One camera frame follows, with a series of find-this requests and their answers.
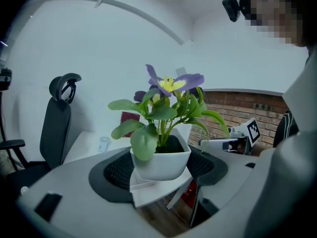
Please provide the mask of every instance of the dark soil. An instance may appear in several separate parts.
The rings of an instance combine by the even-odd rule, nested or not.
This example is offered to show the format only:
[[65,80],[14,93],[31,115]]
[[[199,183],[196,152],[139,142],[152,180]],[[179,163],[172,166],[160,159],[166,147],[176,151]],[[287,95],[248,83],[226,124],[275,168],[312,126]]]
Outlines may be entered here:
[[182,153],[184,149],[177,137],[170,135],[167,139],[167,142],[164,146],[158,146],[156,153]]

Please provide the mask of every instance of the white flower pot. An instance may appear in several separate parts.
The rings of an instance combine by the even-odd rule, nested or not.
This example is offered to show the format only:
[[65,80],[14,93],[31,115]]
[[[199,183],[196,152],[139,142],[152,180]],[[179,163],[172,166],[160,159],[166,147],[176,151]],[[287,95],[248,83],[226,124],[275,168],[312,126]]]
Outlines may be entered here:
[[132,161],[137,174],[145,180],[174,180],[184,172],[191,150],[177,129],[170,135],[177,137],[184,152],[181,153],[154,153],[149,161],[141,161],[130,150]]

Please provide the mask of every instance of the chair headrest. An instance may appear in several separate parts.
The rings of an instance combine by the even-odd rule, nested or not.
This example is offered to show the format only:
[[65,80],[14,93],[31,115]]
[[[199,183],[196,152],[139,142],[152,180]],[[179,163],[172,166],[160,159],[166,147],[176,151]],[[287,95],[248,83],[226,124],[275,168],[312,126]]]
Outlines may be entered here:
[[52,97],[56,101],[59,102],[62,100],[61,96],[62,96],[63,92],[68,87],[70,87],[72,89],[71,95],[75,94],[74,93],[75,91],[73,91],[73,88],[76,89],[75,82],[78,82],[80,80],[81,80],[81,76],[76,74],[76,73],[68,73],[68,74],[65,74],[64,76],[56,77],[50,83],[50,94],[52,95]]

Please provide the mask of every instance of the black office chair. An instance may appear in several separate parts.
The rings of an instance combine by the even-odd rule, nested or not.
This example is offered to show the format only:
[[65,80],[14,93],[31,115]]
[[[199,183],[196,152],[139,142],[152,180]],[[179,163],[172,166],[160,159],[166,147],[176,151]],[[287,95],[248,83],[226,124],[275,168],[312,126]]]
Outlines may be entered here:
[[[7,189],[13,198],[21,194],[22,187],[29,187],[47,174],[50,170],[61,165],[67,155],[65,149],[71,123],[70,104],[76,92],[75,82],[81,80],[80,75],[69,73],[56,77],[50,83],[52,98],[46,109],[40,152],[45,162],[27,162],[20,151],[25,146],[24,140],[8,140],[0,143],[0,150],[12,149],[25,169],[7,175]],[[61,98],[67,88],[71,89],[66,100]]]

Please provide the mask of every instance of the purple flower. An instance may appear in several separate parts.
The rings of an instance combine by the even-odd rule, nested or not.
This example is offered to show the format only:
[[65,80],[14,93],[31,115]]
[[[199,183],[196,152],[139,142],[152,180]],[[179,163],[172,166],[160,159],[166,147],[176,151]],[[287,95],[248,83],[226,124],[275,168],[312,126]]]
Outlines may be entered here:
[[164,77],[164,79],[157,76],[153,66],[147,64],[148,73],[151,77],[149,83],[158,86],[166,96],[171,96],[173,91],[186,91],[201,85],[204,82],[204,76],[200,74],[185,74],[177,79]]
[[[201,87],[200,87],[200,90],[201,90],[202,94],[205,95],[205,92],[203,91],[203,89]],[[193,94],[196,97],[196,99],[199,99],[199,94],[198,94],[198,91],[196,88],[190,89],[189,94]]]
[[[152,85],[149,90],[157,88],[157,92],[154,94],[154,96],[150,99],[152,102],[158,101],[160,98],[164,97],[164,94],[160,91],[160,89],[156,85]],[[147,92],[144,91],[138,91],[134,95],[134,101],[142,103],[143,97]]]

